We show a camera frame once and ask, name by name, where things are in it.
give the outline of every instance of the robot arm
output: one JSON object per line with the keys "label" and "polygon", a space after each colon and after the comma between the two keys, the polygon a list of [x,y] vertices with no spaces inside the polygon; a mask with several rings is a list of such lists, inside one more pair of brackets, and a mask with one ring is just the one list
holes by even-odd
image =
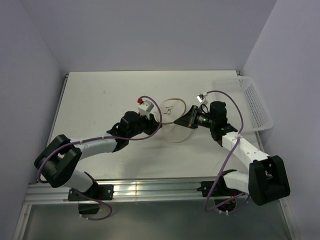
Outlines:
{"label": "robot arm", "polygon": [[202,104],[206,104],[205,96],[200,94],[197,98],[200,107],[193,105],[187,114],[174,123],[190,129],[197,129],[198,126],[210,129],[212,138],[229,151],[235,146],[239,137],[239,143],[233,154],[249,170],[249,174],[236,170],[226,171],[219,178],[218,185],[250,194],[252,200],[259,206],[288,196],[290,187],[283,160],[279,156],[270,156],[260,151],[239,135],[238,131],[228,123],[224,102],[213,101],[209,112],[204,112]]}
{"label": "robot arm", "polygon": [[127,111],[112,129],[94,138],[97,140],[83,142],[82,139],[67,138],[63,134],[58,135],[38,156],[34,166],[39,170],[51,153],[65,146],[45,163],[41,174],[53,188],[64,185],[78,190],[87,197],[98,198],[101,194],[99,185],[87,172],[76,170],[77,163],[97,154],[117,152],[129,144],[129,139],[141,133],[149,136],[153,134],[159,127],[159,123],[150,114],[154,105],[150,101],[141,99],[138,100],[138,103],[139,113]]}

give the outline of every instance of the basket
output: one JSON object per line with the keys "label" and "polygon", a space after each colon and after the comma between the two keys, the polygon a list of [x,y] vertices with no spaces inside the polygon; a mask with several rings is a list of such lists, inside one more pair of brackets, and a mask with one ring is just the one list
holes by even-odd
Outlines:
{"label": "basket", "polygon": [[[248,76],[221,77],[212,81],[213,90],[220,90],[232,97],[243,116],[243,133],[270,129],[274,125],[269,110],[256,83]],[[232,101],[225,95],[215,92],[208,100],[226,103],[228,122],[240,129],[239,113]]]}

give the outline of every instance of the cable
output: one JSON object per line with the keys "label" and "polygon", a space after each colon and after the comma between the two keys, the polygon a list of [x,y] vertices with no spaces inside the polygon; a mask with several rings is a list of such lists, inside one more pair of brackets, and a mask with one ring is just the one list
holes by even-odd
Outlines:
{"label": "cable", "polygon": [[[65,145],[62,145],[60,147],[58,147],[56,150],[54,150],[52,153],[49,154],[49,156],[43,161],[43,163],[41,164],[41,166],[39,167],[39,170],[37,172],[37,180],[42,183],[42,184],[46,184],[48,183],[48,181],[43,181],[41,180],[41,172],[43,171],[46,163],[56,154],[58,154],[62,149],[66,148],[66,147],[69,147],[71,145],[77,145],[77,144],[82,144],[82,143],[89,143],[89,142],[93,142],[93,141],[97,141],[97,140],[104,140],[104,139],[120,139],[120,140],[128,140],[128,141],[141,141],[141,140],[146,140],[146,139],[149,139],[151,138],[153,135],[155,135],[159,129],[161,128],[161,125],[162,125],[162,113],[161,113],[161,110],[160,110],[160,107],[159,105],[156,103],[155,100],[153,100],[151,97],[149,96],[141,96],[139,97],[140,99],[149,99],[150,101],[153,102],[153,104],[155,105],[155,107],[157,108],[158,112],[159,112],[159,117],[160,117],[160,120],[159,120],[159,125],[158,127],[156,128],[156,130],[149,136],[145,136],[145,137],[141,137],[141,138],[128,138],[128,137],[120,137],[120,136],[105,136],[105,137],[102,137],[102,136],[99,136],[99,137],[92,137],[92,138],[87,138],[87,139],[84,139],[82,141],[74,141],[74,142],[69,142]],[[97,203],[100,203],[100,204],[103,204],[103,205],[106,205],[108,208],[110,208],[110,213],[105,216],[105,217],[101,217],[101,218],[89,218],[89,217],[86,217],[87,219],[89,220],[103,220],[103,219],[106,219],[110,216],[110,214],[112,213],[112,207],[103,202],[103,201],[100,201],[100,200],[96,200],[96,199],[93,199],[93,198],[90,198],[90,197],[87,197],[85,195],[83,195],[82,193],[80,193],[78,190],[75,189],[75,191],[78,193],[79,196],[83,197],[84,199],[88,199],[90,201],[95,201]]]}
{"label": "cable", "polygon": [[[231,195],[231,198],[234,197],[235,195],[236,195],[236,193],[235,193],[235,191],[233,191],[233,193]],[[217,204],[219,204],[219,203],[221,203],[223,201],[224,200],[220,200],[220,199],[216,200],[216,199],[214,199],[214,204],[217,205]],[[227,202],[227,203],[225,203],[225,204],[223,204],[221,206],[218,206],[217,209],[221,210],[222,212],[226,212],[226,211],[231,212],[231,211],[235,210],[236,207],[237,207],[237,200],[234,199],[234,200],[229,201],[229,202]]]}
{"label": "cable", "polygon": [[[245,194],[244,192],[242,192],[242,193],[240,193],[240,194],[238,194],[238,195],[236,195],[236,196],[234,196],[234,197],[231,197],[231,198],[229,198],[229,199],[227,199],[227,200],[225,200],[225,201],[223,201],[223,202],[221,202],[221,203],[219,203],[219,204],[217,204],[217,205],[214,205],[214,206],[208,208],[208,203],[209,203],[211,194],[213,193],[213,191],[214,191],[214,189],[215,189],[215,187],[216,187],[216,185],[217,185],[217,183],[218,183],[219,178],[222,176],[222,173],[223,173],[223,171],[224,171],[224,169],[225,169],[225,167],[226,167],[226,165],[227,165],[227,162],[229,161],[231,155],[233,154],[233,152],[235,151],[236,147],[238,146],[238,144],[239,144],[239,142],[240,142],[240,134],[241,134],[242,130],[244,129],[244,118],[243,118],[243,116],[242,116],[242,114],[241,114],[241,111],[240,111],[238,105],[237,105],[236,102],[232,99],[232,97],[231,97],[230,95],[228,95],[227,93],[225,93],[225,92],[223,92],[223,91],[219,91],[219,90],[211,90],[211,91],[208,91],[208,92],[207,92],[207,94],[210,94],[210,93],[220,93],[220,94],[223,94],[223,95],[227,96],[227,97],[231,100],[231,102],[234,104],[236,110],[237,110],[238,113],[239,113],[240,120],[241,120],[241,127],[240,127],[240,130],[238,131],[238,134],[239,134],[239,135],[238,135],[238,137],[237,137],[237,139],[236,139],[236,143],[235,143],[235,145],[233,146],[233,148],[231,149],[231,151],[228,153],[228,155],[226,156],[226,158],[225,158],[225,160],[224,160],[224,162],[223,162],[223,164],[222,164],[222,167],[221,167],[218,175],[216,176],[216,179],[214,180],[214,182],[213,182],[213,184],[212,184],[212,186],[211,186],[211,188],[210,188],[210,191],[209,191],[209,193],[208,193],[208,196],[207,196],[206,199],[205,199],[204,210],[205,210],[206,212],[209,212],[209,211],[212,211],[212,210],[214,210],[214,209],[217,209],[217,207],[222,206],[223,204],[228,203],[228,202],[232,201],[233,199],[236,199],[236,198],[238,198],[238,197],[240,197],[240,196],[243,196],[243,195]],[[230,212],[228,212],[228,213],[229,213],[229,214],[230,214],[230,213],[234,213],[234,212],[238,211],[239,209],[243,208],[244,205],[246,204],[246,202],[249,200],[249,198],[250,198],[250,195],[248,195],[248,197],[246,198],[246,200],[244,201],[244,203],[243,203],[240,207],[238,207],[237,209],[235,209],[235,210],[233,210],[233,211],[230,211]]]}

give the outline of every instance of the white table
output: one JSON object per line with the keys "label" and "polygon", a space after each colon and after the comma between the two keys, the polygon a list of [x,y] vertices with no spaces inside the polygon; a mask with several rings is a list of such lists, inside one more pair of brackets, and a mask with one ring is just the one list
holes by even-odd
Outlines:
{"label": "white table", "polygon": [[[82,139],[99,136],[125,112],[137,111],[137,99],[142,95],[158,103],[182,98],[189,106],[197,104],[196,95],[211,90],[213,78],[231,76],[236,76],[234,70],[71,72],[51,139],[59,134]],[[243,136],[259,147],[255,133]],[[86,158],[77,169],[95,179],[213,177],[227,153],[213,141],[208,129],[199,127],[184,142],[166,142],[159,133],[148,140],[132,141],[119,152]],[[231,157],[225,169],[247,171],[236,157]]]}

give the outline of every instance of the white wall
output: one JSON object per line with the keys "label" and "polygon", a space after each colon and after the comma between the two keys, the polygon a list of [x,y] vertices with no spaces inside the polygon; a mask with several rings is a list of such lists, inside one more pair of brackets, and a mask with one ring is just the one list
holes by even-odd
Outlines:
{"label": "white wall", "polygon": [[320,1],[278,0],[243,69],[274,119],[266,151],[285,161],[303,239],[320,236]]}
{"label": "white wall", "polygon": [[12,239],[63,75],[18,0],[0,1],[0,239]]}
{"label": "white wall", "polygon": [[276,0],[21,0],[64,71],[241,70]]}

